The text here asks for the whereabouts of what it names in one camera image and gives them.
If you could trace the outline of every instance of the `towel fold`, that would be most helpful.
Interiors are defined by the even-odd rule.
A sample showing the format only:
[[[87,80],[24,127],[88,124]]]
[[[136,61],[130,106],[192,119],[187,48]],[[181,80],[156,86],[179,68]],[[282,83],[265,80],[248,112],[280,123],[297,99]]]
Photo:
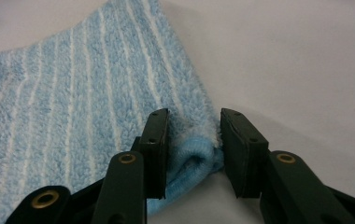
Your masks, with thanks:
[[[75,27],[0,52],[0,223],[47,185],[72,193],[171,111],[166,200],[222,166],[218,118],[156,0],[115,0]]]

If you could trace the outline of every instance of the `towel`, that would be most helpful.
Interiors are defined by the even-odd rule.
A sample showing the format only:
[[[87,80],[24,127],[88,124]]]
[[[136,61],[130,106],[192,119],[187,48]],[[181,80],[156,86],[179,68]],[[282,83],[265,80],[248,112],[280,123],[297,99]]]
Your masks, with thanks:
[[[219,122],[156,0],[106,2],[32,46],[0,52],[0,223],[35,189],[105,176],[150,112],[167,107],[166,200],[222,166]]]

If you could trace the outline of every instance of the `black plastic part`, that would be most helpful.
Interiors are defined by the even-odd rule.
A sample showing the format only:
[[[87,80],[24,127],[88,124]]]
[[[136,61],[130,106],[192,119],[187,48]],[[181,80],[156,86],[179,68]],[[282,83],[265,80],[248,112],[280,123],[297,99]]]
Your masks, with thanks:
[[[236,197],[259,198],[268,141],[241,113],[223,108],[220,114],[225,172]]]
[[[91,222],[103,181],[102,178],[71,196],[71,206],[74,211],[71,224],[88,224]]]
[[[285,151],[273,151],[269,155],[265,171],[268,177],[268,188],[276,194],[287,223],[303,224],[354,224],[355,218],[341,205],[332,192],[325,187],[305,162],[298,156]],[[276,204],[272,197],[263,193],[265,203]],[[273,219],[269,223],[285,223],[276,220],[275,212],[265,211],[261,206],[264,220]]]
[[[115,155],[108,166],[92,224],[147,223],[144,161],[136,151]]]
[[[166,166],[169,149],[169,111],[152,112],[139,141],[139,152],[145,159],[146,197],[165,198]]]
[[[69,202],[69,189],[62,186],[46,186],[26,196],[6,223],[69,223],[71,217]]]

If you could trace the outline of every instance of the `brass screw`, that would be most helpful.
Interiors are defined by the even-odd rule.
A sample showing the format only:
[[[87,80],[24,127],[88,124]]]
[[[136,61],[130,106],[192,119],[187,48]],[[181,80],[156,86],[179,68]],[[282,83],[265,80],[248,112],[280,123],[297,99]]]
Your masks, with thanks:
[[[285,153],[277,154],[277,159],[279,161],[289,163],[289,164],[296,162],[296,159],[293,156],[291,156],[289,154],[285,154]]]
[[[32,207],[41,209],[55,203],[59,198],[59,193],[56,190],[49,189],[35,196],[32,200]]]

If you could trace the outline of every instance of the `light blue towel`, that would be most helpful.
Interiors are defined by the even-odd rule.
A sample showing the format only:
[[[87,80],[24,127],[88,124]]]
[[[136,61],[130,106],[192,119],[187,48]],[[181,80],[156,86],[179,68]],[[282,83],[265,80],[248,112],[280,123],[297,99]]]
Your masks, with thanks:
[[[166,200],[222,166],[219,122],[156,0],[109,1],[75,27],[0,53],[0,223],[33,190],[77,192],[171,111]]]

